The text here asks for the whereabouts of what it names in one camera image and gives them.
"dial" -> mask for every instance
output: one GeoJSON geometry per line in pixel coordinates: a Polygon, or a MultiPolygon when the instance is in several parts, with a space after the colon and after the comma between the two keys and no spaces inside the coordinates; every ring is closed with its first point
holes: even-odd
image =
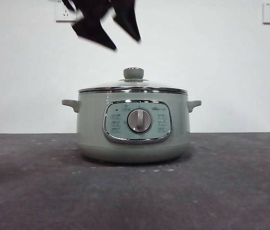
{"type": "Polygon", "coordinates": [[[143,133],[151,126],[151,116],[144,109],[135,109],[130,112],[127,123],[133,132],[143,133]]]}

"pot lid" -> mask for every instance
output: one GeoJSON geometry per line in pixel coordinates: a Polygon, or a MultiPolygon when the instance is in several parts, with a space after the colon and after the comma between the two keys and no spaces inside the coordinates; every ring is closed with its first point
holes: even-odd
{"type": "Polygon", "coordinates": [[[158,82],[143,79],[144,70],[137,67],[124,69],[124,79],[80,89],[81,92],[164,92],[187,94],[186,90],[172,88],[158,82]]]}

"chrome trim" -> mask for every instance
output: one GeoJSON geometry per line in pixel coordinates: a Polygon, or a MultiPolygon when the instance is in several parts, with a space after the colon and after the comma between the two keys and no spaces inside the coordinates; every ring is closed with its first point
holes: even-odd
{"type": "Polygon", "coordinates": [[[187,95],[186,90],[173,88],[157,88],[157,87],[103,87],[103,88],[89,88],[81,89],[79,93],[110,93],[110,92],[146,92],[146,93],[173,93],[187,95]]]}
{"type": "Polygon", "coordinates": [[[165,141],[170,135],[171,135],[171,131],[172,131],[173,125],[172,125],[172,119],[171,119],[171,111],[169,106],[164,103],[164,102],[160,102],[160,101],[150,101],[150,100],[124,100],[124,101],[115,101],[115,102],[111,102],[109,103],[104,111],[104,117],[103,117],[103,133],[104,136],[112,142],[116,142],[116,143],[122,143],[122,144],[152,144],[152,143],[159,143],[159,142],[163,142],[165,141]],[[159,103],[159,104],[164,104],[169,111],[169,118],[170,118],[170,129],[168,131],[167,134],[159,137],[159,138],[148,138],[148,139],[127,139],[127,138],[118,138],[115,137],[113,135],[111,135],[109,132],[107,132],[106,130],[106,117],[107,117],[107,111],[108,108],[113,105],[113,104],[118,104],[118,103],[159,103]]]}
{"type": "Polygon", "coordinates": [[[139,67],[128,67],[128,68],[125,68],[125,69],[142,69],[142,68],[139,68],[139,67]]]}

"light green pot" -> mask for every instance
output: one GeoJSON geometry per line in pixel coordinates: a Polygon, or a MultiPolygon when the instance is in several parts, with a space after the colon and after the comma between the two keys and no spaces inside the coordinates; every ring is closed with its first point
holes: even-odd
{"type": "Polygon", "coordinates": [[[201,101],[188,101],[185,90],[142,80],[143,69],[125,69],[124,76],[118,84],[79,90],[77,101],[62,101],[78,114],[78,147],[88,157],[110,162],[146,163],[180,156],[190,141],[189,113],[201,101]],[[146,116],[130,116],[135,110],[146,116]],[[145,130],[135,132],[132,125],[145,130]]]}

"blurred black object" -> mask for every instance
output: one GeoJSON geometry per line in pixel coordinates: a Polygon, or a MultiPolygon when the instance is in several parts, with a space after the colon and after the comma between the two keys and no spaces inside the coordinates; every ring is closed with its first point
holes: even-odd
{"type": "MultiPolygon", "coordinates": [[[[71,0],[62,0],[71,11],[75,11],[71,0]]],[[[76,22],[72,28],[80,37],[97,42],[110,49],[116,50],[115,44],[103,30],[100,19],[113,7],[116,15],[114,21],[118,23],[132,38],[140,41],[140,34],[135,17],[135,0],[72,0],[84,18],[76,22]]]]}

